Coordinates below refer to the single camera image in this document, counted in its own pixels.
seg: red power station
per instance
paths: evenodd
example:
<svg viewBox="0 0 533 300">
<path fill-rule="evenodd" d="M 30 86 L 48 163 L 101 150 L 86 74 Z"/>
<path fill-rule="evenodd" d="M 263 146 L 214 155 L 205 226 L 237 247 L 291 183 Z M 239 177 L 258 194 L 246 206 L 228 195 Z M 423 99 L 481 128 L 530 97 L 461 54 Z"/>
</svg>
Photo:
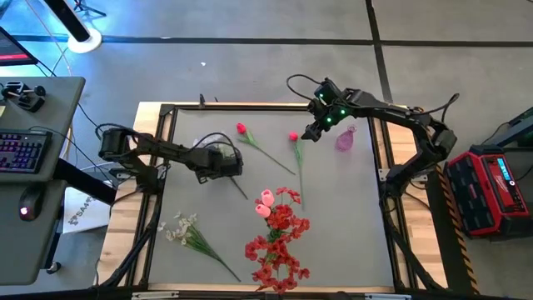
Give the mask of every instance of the red power station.
<svg viewBox="0 0 533 300">
<path fill-rule="evenodd" d="M 463 231 L 469 237 L 517 237 L 531 233 L 531 216 L 504 152 L 472 146 L 445 165 Z"/>
</svg>

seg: computer mouse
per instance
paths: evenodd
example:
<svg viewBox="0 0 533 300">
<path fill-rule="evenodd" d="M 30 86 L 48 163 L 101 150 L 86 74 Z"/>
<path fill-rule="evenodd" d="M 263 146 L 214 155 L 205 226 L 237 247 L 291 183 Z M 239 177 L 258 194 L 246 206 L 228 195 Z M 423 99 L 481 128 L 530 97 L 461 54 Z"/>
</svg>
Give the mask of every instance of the computer mouse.
<svg viewBox="0 0 533 300">
<path fill-rule="evenodd" d="M 44 182 L 31 183 L 18 200 L 18 216 L 23 221 L 33 221 L 41 213 L 46 184 Z"/>
</svg>

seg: concrete floor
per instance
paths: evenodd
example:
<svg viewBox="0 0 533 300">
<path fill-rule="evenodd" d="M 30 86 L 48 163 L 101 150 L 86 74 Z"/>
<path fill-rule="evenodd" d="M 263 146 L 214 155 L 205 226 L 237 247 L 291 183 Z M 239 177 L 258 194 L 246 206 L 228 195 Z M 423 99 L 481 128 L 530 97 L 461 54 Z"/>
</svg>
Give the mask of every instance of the concrete floor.
<svg viewBox="0 0 533 300">
<path fill-rule="evenodd" d="M 30 1 L 53 33 L 66 33 L 46 6 Z M 89 27 L 108 36 L 371 39 L 364 0 L 87 4 L 108 14 L 83 16 Z M 374 0 L 373 6 L 382 39 L 533 41 L 533 3 L 527 0 Z M 46 35 L 23 0 L 12 0 L 0 26 L 11 34 Z M 22 44 L 48 66 L 59 55 L 51 42 Z M 446 115 L 459 138 L 451 157 L 531 106 L 533 47 L 384 47 L 383 52 L 395 103 L 429 109 L 461 93 Z M 220 101 L 301 101 L 285 87 L 285 78 L 298 72 L 328 76 L 341 87 L 382 97 L 372 46 L 104 43 L 88 54 L 67 52 L 67 58 L 74 74 L 87 79 L 81 104 L 96 123 L 132 125 L 140 101 L 195 101 L 199 93 L 208 101 L 215 96 Z M 63 62 L 56 73 L 67 75 Z M 3 67 L 0 76 L 40 72 L 32 66 Z M 307 82 L 296 88 L 304 93 L 314 90 Z M 92 131 L 92 125 L 80 112 L 74 128 L 79 147 L 97 159 L 97 139 L 82 136 Z M 87 160 L 80 157 L 78 166 L 88 166 Z M 103 236 L 103 231 L 65 235 L 56 255 L 66 262 L 64 270 L 41 274 L 32 286 L 0 287 L 0 294 L 90 286 Z M 482 293 L 531 298 L 533 239 L 475 240 L 468 241 L 468 248 Z"/>
</svg>

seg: pink flower bud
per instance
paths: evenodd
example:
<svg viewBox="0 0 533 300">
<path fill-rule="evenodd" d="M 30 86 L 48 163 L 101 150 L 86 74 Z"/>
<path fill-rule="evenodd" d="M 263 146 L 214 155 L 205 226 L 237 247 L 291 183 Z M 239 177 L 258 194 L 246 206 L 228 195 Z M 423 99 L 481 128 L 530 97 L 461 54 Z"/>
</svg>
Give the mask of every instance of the pink flower bud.
<svg viewBox="0 0 533 300">
<path fill-rule="evenodd" d="M 244 126 L 243 123 L 237 123 L 237 132 L 240 134 L 244 134 L 247 131 L 247 127 Z"/>
<path fill-rule="evenodd" d="M 274 194 L 272 194 L 269 189 L 266 189 L 261 193 L 261 201 L 263 202 L 263 204 L 265 204 L 265 206 L 271 207 L 272 204 L 274 204 L 274 202 L 276 201 L 276 199 L 274 199 Z"/>
<path fill-rule="evenodd" d="M 298 140 L 298 132 L 289 132 L 289 139 L 291 141 L 297 141 Z"/>
<path fill-rule="evenodd" d="M 270 208 L 259 204 L 256 206 L 256 213 L 258 213 L 263 218 L 268 218 L 268 216 L 270 216 Z"/>
</svg>

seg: keyboard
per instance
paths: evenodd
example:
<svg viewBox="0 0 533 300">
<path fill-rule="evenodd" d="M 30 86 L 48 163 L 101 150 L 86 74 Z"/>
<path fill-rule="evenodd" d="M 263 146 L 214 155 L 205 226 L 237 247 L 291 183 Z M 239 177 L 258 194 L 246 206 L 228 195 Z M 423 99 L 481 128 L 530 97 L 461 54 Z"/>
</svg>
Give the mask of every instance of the keyboard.
<svg viewBox="0 0 533 300">
<path fill-rule="evenodd" d="M 0 173 L 39 173 L 52 133 L 0 129 Z"/>
</svg>

